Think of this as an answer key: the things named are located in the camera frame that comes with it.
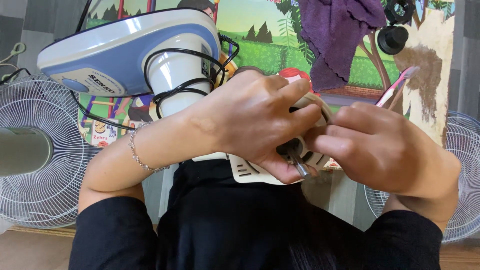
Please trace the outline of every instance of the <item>white fan grille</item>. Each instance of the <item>white fan grille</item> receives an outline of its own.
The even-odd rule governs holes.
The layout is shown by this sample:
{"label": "white fan grille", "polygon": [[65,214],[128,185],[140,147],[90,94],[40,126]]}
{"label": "white fan grille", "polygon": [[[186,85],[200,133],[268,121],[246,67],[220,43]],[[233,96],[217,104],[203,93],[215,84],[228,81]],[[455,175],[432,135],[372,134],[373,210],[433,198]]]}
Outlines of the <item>white fan grille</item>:
{"label": "white fan grille", "polygon": [[100,151],[81,137],[77,114],[70,92],[45,75],[0,87],[0,127],[33,127],[53,144],[51,161],[43,169],[0,177],[1,218],[34,228],[75,222],[84,171]]}
{"label": "white fan grille", "polygon": [[[458,206],[444,232],[443,243],[464,239],[480,230],[480,123],[449,112],[445,149],[462,163],[458,179]],[[365,187],[373,214],[379,217],[389,193]]]}

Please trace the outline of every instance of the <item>black sleeve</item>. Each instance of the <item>black sleeve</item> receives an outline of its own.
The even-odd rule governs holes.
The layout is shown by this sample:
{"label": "black sleeve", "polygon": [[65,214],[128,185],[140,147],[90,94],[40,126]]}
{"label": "black sleeve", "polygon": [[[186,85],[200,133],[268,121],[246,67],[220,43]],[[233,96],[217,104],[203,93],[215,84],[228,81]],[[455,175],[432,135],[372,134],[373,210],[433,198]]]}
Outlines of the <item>black sleeve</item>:
{"label": "black sleeve", "polygon": [[381,215],[365,232],[373,264],[402,269],[440,269],[442,231],[429,219],[411,211]]}
{"label": "black sleeve", "polygon": [[76,227],[70,270],[155,269],[158,238],[140,200],[96,202],[80,213]]}

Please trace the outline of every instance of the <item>zebra illustration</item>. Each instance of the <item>zebra illustration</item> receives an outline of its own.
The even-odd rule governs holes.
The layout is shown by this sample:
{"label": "zebra illustration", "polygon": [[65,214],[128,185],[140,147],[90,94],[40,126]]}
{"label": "zebra illustration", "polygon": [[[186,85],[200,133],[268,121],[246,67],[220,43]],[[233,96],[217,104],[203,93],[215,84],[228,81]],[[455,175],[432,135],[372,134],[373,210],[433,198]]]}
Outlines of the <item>zebra illustration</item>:
{"label": "zebra illustration", "polygon": [[110,134],[108,135],[109,137],[116,137],[117,136],[117,131],[114,130],[113,126],[108,125],[108,129],[110,130]]}

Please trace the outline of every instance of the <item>hand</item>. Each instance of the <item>hand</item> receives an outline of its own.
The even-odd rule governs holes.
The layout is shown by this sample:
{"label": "hand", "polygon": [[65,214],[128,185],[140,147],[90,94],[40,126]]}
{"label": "hand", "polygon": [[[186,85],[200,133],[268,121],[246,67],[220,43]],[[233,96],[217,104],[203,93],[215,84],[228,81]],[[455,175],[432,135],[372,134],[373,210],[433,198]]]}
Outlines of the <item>hand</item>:
{"label": "hand", "polygon": [[276,147],[304,133],[321,118],[321,104],[290,113],[310,90],[301,79],[288,84],[278,76],[245,71],[184,110],[192,128],[211,142],[212,152],[239,156],[267,170],[283,183],[301,179]]}
{"label": "hand", "polygon": [[125,111],[125,108],[118,108],[118,109],[114,110],[114,113],[115,113],[115,115],[120,115],[122,113],[127,115],[127,112]]}
{"label": "hand", "polygon": [[371,104],[342,107],[304,137],[353,181],[405,196],[442,198],[457,192],[461,165],[402,115]]}

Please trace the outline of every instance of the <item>purple towel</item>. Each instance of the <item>purple towel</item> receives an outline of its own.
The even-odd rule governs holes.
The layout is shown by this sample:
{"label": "purple towel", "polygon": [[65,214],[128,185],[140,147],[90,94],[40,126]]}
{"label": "purple towel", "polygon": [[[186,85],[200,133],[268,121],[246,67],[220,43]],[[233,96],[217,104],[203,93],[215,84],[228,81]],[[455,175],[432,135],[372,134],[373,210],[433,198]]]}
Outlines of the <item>purple towel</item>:
{"label": "purple towel", "polygon": [[299,0],[299,6],[300,34],[317,58],[310,70],[314,91],[346,85],[358,43],[386,25],[380,0]]}

